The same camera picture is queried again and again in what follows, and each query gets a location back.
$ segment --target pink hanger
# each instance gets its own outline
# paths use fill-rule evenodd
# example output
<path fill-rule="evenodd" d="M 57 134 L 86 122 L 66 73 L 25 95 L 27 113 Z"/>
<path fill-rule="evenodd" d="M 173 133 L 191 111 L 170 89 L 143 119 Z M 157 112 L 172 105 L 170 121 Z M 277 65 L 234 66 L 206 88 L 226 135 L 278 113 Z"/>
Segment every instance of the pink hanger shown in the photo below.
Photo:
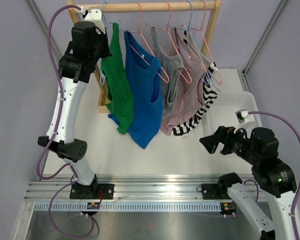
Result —
<path fill-rule="evenodd" d="M 200 32 L 202 33 L 203 40 L 204 40 L 204 43 L 205 43 L 205 45 L 206 45 L 206 48 L 207 48 L 207 50 L 208 50 L 208 52 L 209 52 L 209 55 L 210 55 L 210 57 L 211 57 L 212 62 L 214 62 L 214 58 L 212 57 L 210 48 L 209 48 L 209 46 L 208 46 L 208 44 L 207 44 L 207 40 L 206 40 L 205 34 L 204 34 L 204 24 L 205 24 L 205 19 L 206 19 L 206 14 L 207 14 L 207 5 L 206 5 L 206 2 L 205 2 L 204 0 L 201 0 L 201 2 L 203 2 L 203 4 L 204 4 L 204 15 L 203 15 L 203 20 L 202 20 L 201 28 L 200 28 L 200 29 L 195 29 L 195 28 L 192 28 L 192 27 L 191 27 L 191 29 L 192 29 L 192 30 L 195 30 L 195 31 L 200 31 Z M 215 79 L 215 81 L 220 85 L 220 84 L 222 83 L 222 77 L 221 77 L 221 74 L 219 73 L 219 71 L 218 71 L 217 73 L 218 73 L 218 75 L 219 75 L 220 81 L 217 81 L 216 78 L 214 78 L 214 79 Z"/>
<path fill-rule="evenodd" d="M 142 7 L 141 7 L 141 5 L 140 5 L 139 2 L 136 2 L 136 4 L 139 5 L 140 11 L 141 11 L 141 18 L 140 18 L 140 23 L 139 23 L 139 31 L 129 31 L 129 33 L 132 33 L 132 34 L 141 34 L 141 37 L 143 38 L 145 44 L 147 45 L 147 47 L 149 48 L 150 52 L 151 52 L 152 55 L 154 56 L 154 53 L 152 52 L 152 50 L 151 50 L 151 48 L 150 48 L 148 42 L 146 41 L 146 39 L 145 39 L 145 37 L 144 37 L 144 34 L 142 33 L 142 17 L 143 17 Z M 120 29 L 119 32 L 120 32 L 120 36 L 121 36 L 123 39 L 125 39 L 125 38 L 121 35 L 121 32 L 123 32 L 123 30 Z M 131 44 L 130 44 L 130 48 L 132 48 L 132 50 L 134 50 L 134 51 L 136 52 L 136 54 L 138 54 L 139 57 L 142 58 L 142 59 L 144 60 L 144 62 L 145 62 L 146 64 L 148 64 L 148 66 L 150 66 L 150 64 L 144 59 L 144 57 L 141 56 L 140 53 L 138 53 L 137 50 L 136 50 L 133 46 L 131 46 Z M 167 72 L 166 72 L 162 67 L 161 67 L 161 69 L 162 69 L 163 73 L 165 74 L 166 79 L 165 79 L 163 76 L 161 76 L 158 72 L 157 72 L 156 74 L 159 75 L 160 78 L 161 78 L 163 81 L 165 81 L 166 83 L 169 83 L 169 76 L 168 76 Z"/>
<path fill-rule="evenodd" d="M 160 29 L 160 30 L 162 30 L 162 31 L 168 32 L 169 37 L 170 37 L 170 40 L 171 40 L 171 42 L 172 42 L 172 45 L 173 45 L 173 47 L 174 47 L 174 49 L 175 49 L 175 52 L 180 54 L 180 52 L 178 51 L 178 49 L 177 49 L 177 47 L 176 47 L 176 45 L 175 45 L 175 43 L 174 43 L 174 41 L 173 41 L 173 39 L 172 39 L 172 37 L 171 37 L 171 34 L 170 34 L 170 20 L 171 20 L 171 15 L 172 15 L 172 8 L 171 8 L 171 5 L 170 5 L 170 3 L 169 3 L 168 1 L 165 1 L 165 2 L 169 5 L 169 8 L 170 8 L 170 16 L 169 16 L 168 24 L 166 25 L 166 28 L 161 28 L 161 27 L 158 27 L 158 26 L 153 26 L 153 27 L 156 28 L 156 29 Z M 152 25 L 151 25 L 150 23 L 148 23 L 148 22 L 145 23 L 145 28 L 146 28 L 147 31 L 152 35 L 152 32 L 150 32 L 150 30 L 147 28 L 147 26 L 152 27 Z M 159 45 L 159 48 L 162 50 L 162 52 L 163 52 L 166 56 L 168 56 L 168 55 L 166 54 L 166 52 L 163 50 L 163 48 L 162 48 L 160 45 Z M 191 76 L 190 76 L 190 73 L 188 72 L 188 70 L 187 70 L 185 67 L 183 67 L 183 69 L 184 69 L 184 70 L 186 71 L 186 73 L 188 74 L 188 76 L 189 76 L 189 78 L 190 78 L 190 81 L 187 80 L 187 78 L 182 74 L 182 72 L 181 72 L 179 69 L 177 69 L 177 71 L 180 73 L 180 75 L 184 78 L 184 80 L 185 80 L 188 84 L 191 84 L 191 83 L 192 83 L 192 78 L 191 78 Z"/>

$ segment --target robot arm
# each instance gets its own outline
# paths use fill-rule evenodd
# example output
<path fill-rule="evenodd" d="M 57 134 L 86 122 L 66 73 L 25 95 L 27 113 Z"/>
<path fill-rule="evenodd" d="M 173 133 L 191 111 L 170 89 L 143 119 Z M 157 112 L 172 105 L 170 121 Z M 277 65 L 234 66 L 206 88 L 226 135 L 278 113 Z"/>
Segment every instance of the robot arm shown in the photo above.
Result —
<path fill-rule="evenodd" d="M 241 113 L 244 112 L 237 112 L 237 117 L 241 120 L 250 117 L 243 117 Z M 275 134 L 268 128 L 256 127 L 247 138 L 247 132 L 242 128 L 220 126 L 213 135 L 201 138 L 200 142 L 210 154 L 214 154 L 218 144 L 222 143 L 222 155 L 235 153 L 252 165 L 252 175 L 264 190 L 273 222 L 247 194 L 237 174 L 219 177 L 217 185 L 223 196 L 235 201 L 258 237 L 262 240 L 295 240 L 290 212 L 297 185 L 292 169 L 278 158 L 279 141 Z M 300 230 L 300 220 L 298 216 L 295 218 Z"/>
<path fill-rule="evenodd" d="M 89 198 L 98 190 L 97 176 L 92 172 L 85 157 L 87 142 L 75 138 L 75 125 L 81 98 L 89 83 L 90 75 L 96 69 L 100 58 L 111 56 L 108 37 L 99 8 L 84 11 L 85 19 L 77 22 L 71 30 L 72 41 L 58 63 L 64 98 L 58 88 L 53 118 L 45 136 L 38 138 L 38 144 L 47 146 L 53 135 L 49 150 L 71 164 L 78 174 L 78 181 L 72 186 L 80 189 L 82 197 Z M 56 132 L 59 103 L 63 101 L 60 121 Z"/>

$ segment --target plastic laundry basket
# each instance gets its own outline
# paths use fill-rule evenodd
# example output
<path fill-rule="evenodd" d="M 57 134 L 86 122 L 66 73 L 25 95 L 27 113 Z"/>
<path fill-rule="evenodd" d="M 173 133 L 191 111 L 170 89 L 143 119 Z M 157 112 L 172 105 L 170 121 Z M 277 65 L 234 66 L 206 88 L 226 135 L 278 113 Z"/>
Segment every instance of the plastic laundry basket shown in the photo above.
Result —
<path fill-rule="evenodd" d="M 213 134 L 219 126 L 237 127 L 239 125 L 236 112 L 241 109 L 258 111 L 255 97 L 247 91 L 237 93 L 220 93 L 206 113 L 208 129 L 205 136 Z M 247 133 L 250 137 L 252 129 L 262 127 L 261 119 L 258 114 L 254 115 L 254 124 L 248 127 Z"/>

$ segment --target table surface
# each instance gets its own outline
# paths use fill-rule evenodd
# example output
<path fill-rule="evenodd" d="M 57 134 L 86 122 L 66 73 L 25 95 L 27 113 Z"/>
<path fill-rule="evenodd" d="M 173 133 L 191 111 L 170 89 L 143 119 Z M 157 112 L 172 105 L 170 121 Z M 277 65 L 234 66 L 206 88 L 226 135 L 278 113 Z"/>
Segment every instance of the table surface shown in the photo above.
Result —
<path fill-rule="evenodd" d="M 222 93 L 242 92 L 236 69 L 220 69 Z M 107 113 L 98 112 L 100 89 L 94 78 L 82 97 L 75 126 L 77 139 L 88 144 L 86 158 L 96 174 L 129 175 L 194 175 L 194 174 L 250 174 L 251 165 L 234 154 L 222 156 L 217 149 L 209 154 L 199 139 L 208 135 L 205 118 L 189 136 L 177 139 L 163 132 L 152 139 L 146 149 L 139 147 L 127 133 L 117 131 L 117 125 Z M 48 154 L 44 174 L 54 174 L 64 161 L 53 152 Z M 72 174 L 65 168 L 61 174 Z"/>

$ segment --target clothes rack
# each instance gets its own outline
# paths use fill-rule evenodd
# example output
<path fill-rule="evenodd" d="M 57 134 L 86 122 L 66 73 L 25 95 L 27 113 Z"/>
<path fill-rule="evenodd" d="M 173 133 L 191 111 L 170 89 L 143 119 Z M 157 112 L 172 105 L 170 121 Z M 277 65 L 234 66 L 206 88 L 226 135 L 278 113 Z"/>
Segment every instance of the clothes rack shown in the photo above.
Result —
<path fill-rule="evenodd" d="M 68 0 L 67 5 L 77 5 L 79 7 L 85 8 L 103 8 L 104 13 L 135 13 L 140 12 L 140 7 L 136 3 L 109 3 L 106 5 L 102 4 L 76 4 L 74 0 Z M 215 30 L 215 26 L 217 23 L 219 11 L 221 8 L 222 0 L 213 0 L 207 1 L 206 3 L 206 10 L 210 11 L 210 16 L 208 20 L 208 24 L 205 31 L 205 39 L 206 43 L 209 46 L 212 40 L 212 36 Z M 147 3 L 140 3 L 143 12 L 170 12 L 169 5 L 166 2 L 147 2 Z M 188 2 L 170 2 L 171 10 L 173 12 L 176 11 L 191 11 L 191 6 Z M 194 1 L 192 2 L 193 10 L 194 11 L 204 11 L 205 5 L 202 1 Z M 74 8 L 68 9 L 71 20 L 73 24 L 80 22 L 79 12 Z M 206 44 L 203 42 L 201 47 L 201 52 L 206 55 L 208 52 Z M 96 81 L 100 87 L 100 96 L 98 101 L 98 111 L 100 113 L 109 113 L 106 105 L 110 103 L 108 96 L 108 85 L 107 82 L 104 85 L 101 84 L 101 74 L 100 69 L 96 65 L 94 76 Z"/>

